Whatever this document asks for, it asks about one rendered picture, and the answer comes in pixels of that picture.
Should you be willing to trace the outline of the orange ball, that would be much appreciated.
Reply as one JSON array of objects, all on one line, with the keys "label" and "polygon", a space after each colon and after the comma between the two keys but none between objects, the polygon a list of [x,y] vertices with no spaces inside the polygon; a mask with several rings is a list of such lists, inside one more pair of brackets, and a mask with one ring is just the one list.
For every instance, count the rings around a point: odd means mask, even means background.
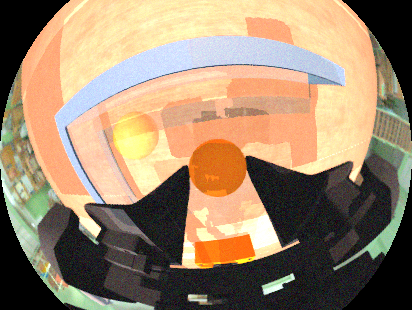
[{"label": "orange ball", "polygon": [[230,140],[211,139],[195,148],[189,162],[189,176],[202,194],[225,196],[241,188],[247,162]]}]

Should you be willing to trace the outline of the translucent yellow ball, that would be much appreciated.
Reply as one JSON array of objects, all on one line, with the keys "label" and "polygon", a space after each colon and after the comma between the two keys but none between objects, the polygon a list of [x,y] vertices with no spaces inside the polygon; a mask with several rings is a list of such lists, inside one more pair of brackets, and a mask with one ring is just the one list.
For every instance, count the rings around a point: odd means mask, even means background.
[{"label": "translucent yellow ball", "polygon": [[113,128],[114,147],[126,159],[140,160],[154,151],[159,130],[152,116],[144,112],[122,115]]}]

